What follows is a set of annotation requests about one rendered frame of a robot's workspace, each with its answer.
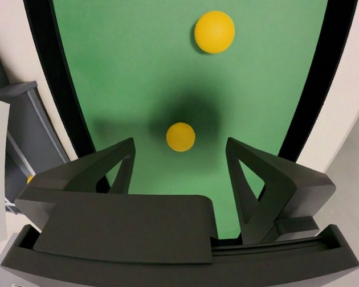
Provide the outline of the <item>green tray with black rim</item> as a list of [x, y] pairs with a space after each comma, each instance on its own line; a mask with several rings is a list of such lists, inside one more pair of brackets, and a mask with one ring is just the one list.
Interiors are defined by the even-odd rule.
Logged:
[[[243, 245], [228, 137], [297, 161], [323, 107], [358, 0], [23, 0], [50, 94], [77, 158], [133, 137], [128, 194], [203, 195], [219, 245]], [[195, 42], [226, 14], [221, 53]], [[175, 151], [168, 129], [188, 124]]]

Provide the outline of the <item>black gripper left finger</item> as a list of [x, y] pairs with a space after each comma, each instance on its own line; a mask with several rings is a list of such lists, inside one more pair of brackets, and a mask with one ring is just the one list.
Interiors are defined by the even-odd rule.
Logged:
[[122, 160], [108, 194], [128, 194], [135, 155], [134, 139], [129, 137], [106, 149], [35, 174], [25, 187], [97, 193], [97, 182]]

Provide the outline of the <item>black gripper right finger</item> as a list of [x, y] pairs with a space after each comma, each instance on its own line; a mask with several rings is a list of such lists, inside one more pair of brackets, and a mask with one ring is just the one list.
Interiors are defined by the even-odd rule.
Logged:
[[[312, 218], [336, 191], [319, 171], [228, 137], [226, 159], [243, 245], [259, 244], [274, 223]], [[239, 160], [265, 183], [258, 202]]]

